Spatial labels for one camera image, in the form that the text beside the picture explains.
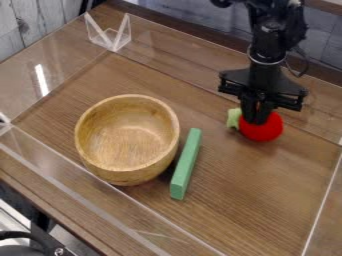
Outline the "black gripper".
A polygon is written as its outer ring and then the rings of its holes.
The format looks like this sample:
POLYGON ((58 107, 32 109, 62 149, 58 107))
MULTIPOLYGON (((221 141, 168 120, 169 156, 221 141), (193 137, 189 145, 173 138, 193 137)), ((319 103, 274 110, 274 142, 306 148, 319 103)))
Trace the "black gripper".
POLYGON ((270 71, 259 71, 254 74, 250 69, 225 70, 219 73, 219 78, 217 91, 240 99, 242 114, 248 123, 254 123, 256 117, 256 124, 264 124, 275 108, 302 110, 308 91, 280 71, 271 76, 270 71), (252 93, 254 96, 243 94, 246 92, 252 93), (254 97, 267 100, 259 103, 258 110, 258 100, 254 97))

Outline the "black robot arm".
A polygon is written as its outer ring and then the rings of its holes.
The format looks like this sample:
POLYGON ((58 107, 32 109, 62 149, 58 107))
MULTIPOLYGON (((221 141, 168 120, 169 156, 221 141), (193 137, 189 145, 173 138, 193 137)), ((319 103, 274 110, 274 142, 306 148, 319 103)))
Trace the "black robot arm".
POLYGON ((300 111, 307 89, 282 71, 287 53, 306 38, 304 0, 209 0, 219 8, 233 2, 248 12, 251 43, 247 48, 250 66, 219 72, 217 91, 238 97, 242 115, 250 124, 263 125, 276 108, 300 111))

